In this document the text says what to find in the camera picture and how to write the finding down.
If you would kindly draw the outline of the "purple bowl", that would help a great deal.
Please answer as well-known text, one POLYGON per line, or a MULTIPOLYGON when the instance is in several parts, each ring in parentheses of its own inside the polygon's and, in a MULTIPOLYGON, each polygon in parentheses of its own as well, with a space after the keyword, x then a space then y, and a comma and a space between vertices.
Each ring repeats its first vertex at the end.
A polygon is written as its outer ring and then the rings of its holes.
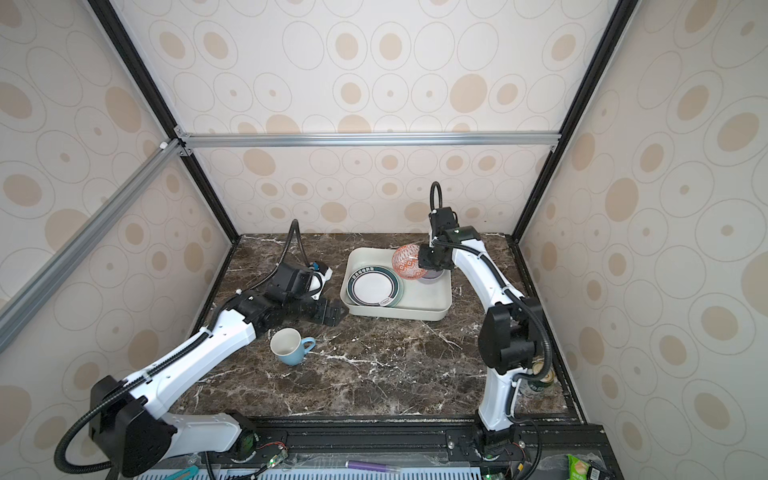
POLYGON ((392 268, 403 280, 413 280, 429 284, 436 282, 443 271, 427 270, 419 266, 418 244, 407 244, 399 247, 392 255, 392 268))

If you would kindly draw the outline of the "blue mug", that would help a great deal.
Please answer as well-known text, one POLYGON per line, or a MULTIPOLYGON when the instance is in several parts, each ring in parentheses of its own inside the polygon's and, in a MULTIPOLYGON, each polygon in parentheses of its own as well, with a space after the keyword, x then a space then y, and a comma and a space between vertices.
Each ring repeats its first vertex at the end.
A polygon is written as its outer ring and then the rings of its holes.
POLYGON ((312 351, 316 340, 312 337, 303 337, 293 328, 283 328, 277 331, 270 340, 272 353, 285 365, 300 365, 306 355, 312 351))

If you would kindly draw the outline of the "orange sunburst patterned plate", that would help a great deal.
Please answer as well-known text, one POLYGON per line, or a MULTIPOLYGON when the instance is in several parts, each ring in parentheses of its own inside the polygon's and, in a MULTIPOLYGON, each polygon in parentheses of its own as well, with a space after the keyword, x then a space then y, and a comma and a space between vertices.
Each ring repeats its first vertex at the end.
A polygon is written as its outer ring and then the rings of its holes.
POLYGON ((351 273, 346 283, 346 292, 355 305, 394 307, 404 294, 404 286, 392 269, 372 265, 351 273))

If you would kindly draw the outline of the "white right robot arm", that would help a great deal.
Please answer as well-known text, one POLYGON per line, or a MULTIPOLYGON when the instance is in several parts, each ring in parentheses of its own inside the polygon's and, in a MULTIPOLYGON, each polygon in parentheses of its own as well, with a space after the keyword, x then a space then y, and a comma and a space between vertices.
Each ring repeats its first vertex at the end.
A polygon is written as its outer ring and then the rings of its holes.
POLYGON ((519 387, 543 380, 552 368, 551 339, 541 314, 507 280, 480 240, 456 244, 434 239, 419 246, 418 263, 425 270, 459 269, 478 296, 485 309, 478 349, 487 367, 478 415, 488 432, 510 428, 519 387))

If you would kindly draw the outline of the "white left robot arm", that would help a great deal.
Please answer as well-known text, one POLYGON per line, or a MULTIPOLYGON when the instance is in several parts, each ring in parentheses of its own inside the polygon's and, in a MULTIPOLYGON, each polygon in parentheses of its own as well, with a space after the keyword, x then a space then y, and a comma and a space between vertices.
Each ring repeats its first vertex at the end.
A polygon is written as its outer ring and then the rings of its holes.
POLYGON ((56 446, 56 468, 74 475, 114 469, 136 477, 166 458, 230 450, 243 431, 238 416, 174 415, 171 406, 210 370, 285 318, 336 326, 348 312, 341 300, 323 296, 306 294, 281 303, 253 290, 233 295, 209 326, 169 354, 122 380, 106 376, 98 381, 89 411, 56 446))

